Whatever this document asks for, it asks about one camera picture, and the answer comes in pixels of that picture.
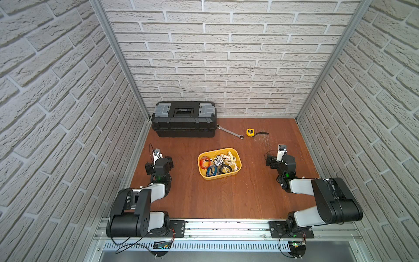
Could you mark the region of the grey white band watch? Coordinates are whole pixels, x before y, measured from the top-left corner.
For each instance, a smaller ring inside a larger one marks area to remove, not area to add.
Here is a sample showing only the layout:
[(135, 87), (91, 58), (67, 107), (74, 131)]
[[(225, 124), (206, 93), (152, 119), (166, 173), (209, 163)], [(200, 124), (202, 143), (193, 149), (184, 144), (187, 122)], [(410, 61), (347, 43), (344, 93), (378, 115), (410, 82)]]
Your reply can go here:
[(217, 167), (220, 167), (224, 164), (224, 158), (222, 156), (217, 156), (216, 158), (214, 158), (214, 164)]

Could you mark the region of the red orange glasses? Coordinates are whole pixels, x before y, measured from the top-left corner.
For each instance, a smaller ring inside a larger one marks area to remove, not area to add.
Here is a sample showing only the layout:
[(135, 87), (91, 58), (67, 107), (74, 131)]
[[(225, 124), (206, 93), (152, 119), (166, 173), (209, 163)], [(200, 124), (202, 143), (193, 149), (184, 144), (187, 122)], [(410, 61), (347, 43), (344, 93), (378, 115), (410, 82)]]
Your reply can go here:
[(203, 169), (203, 170), (210, 167), (211, 163), (212, 163), (212, 159), (210, 159), (207, 156), (203, 156), (203, 157), (200, 158), (200, 168)]

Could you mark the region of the beige strap watch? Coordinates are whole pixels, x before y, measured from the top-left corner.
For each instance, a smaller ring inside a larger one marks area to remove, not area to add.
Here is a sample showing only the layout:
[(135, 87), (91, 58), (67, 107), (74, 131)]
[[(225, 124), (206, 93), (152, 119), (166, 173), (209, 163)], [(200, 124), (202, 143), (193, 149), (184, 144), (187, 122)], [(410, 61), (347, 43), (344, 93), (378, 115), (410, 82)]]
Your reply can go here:
[(220, 156), (224, 159), (224, 163), (227, 165), (235, 164), (237, 161), (237, 158), (231, 153), (231, 151), (228, 151), (227, 154), (221, 154)]

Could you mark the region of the yellow plastic storage box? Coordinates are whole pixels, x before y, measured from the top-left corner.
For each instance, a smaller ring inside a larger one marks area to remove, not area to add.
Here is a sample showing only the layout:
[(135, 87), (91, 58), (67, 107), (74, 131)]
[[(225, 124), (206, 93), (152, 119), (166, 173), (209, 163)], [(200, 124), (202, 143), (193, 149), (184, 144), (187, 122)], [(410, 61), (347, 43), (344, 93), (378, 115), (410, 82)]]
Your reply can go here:
[[(210, 177), (208, 178), (206, 176), (206, 171), (207, 169), (203, 170), (200, 168), (200, 158), (203, 156), (207, 156), (210, 159), (212, 159), (212, 163), (211, 165), (215, 165), (214, 164), (214, 158), (216, 158), (217, 156), (220, 156), (221, 154), (227, 154), (228, 151), (231, 151), (231, 153), (237, 158), (237, 161), (235, 164), (229, 165), (232, 167), (232, 172), (228, 173), (228, 174), (217, 174), (216, 176)], [(205, 180), (215, 180), (215, 179), (221, 179), (221, 178), (226, 178), (229, 176), (233, 176), (236, 175), (242, 168), (242, 163), (239, 157), (239, 153), (234, 149), (234, 148), (223, 148), (223, 149), (219, 149), (219, 150), (213, 150), (213, 151), (207, 151), (204, 153), (201, 153), (199, 155), (199, 157), (197, 158), (197, 163), (198, 163), (198, 168), (199, 168), (199, 174), (201, 175), (202, 178), (204, 178)]]

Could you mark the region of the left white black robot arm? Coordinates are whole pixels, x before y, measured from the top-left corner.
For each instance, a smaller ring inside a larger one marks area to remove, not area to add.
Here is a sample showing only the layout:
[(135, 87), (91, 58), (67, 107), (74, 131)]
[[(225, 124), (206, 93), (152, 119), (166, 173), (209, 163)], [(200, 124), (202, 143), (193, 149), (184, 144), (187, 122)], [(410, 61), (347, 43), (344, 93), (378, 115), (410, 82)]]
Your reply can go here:
[(158, 158), (154, 164), (147, 163), (145, 168), (151, 176), (151, 183), (146, 187), (126, 188), (118, 192), (106, 226), (107, 237), (140, 238), (156, 236), (158, 230), (170, 230), (168, 213), (152, 212), (151, 204), (170, 192), (172, 158)]

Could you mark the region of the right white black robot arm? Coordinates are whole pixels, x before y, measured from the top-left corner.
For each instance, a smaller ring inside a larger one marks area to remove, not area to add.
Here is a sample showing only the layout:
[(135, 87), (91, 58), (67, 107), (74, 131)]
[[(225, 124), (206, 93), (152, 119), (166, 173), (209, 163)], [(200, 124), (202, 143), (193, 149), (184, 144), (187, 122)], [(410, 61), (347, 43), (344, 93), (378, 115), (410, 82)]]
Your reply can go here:
[(271, 221), (272, 237), (313, 238), (313, 227), (360, 221), (363, 210), (341, 178), (300, 179), (291, 155), (268, 155), (266, 165), (278, 171), (277, 182), (288, 193), (313, 196), (315, 206), (288, 213), (285, 221)]

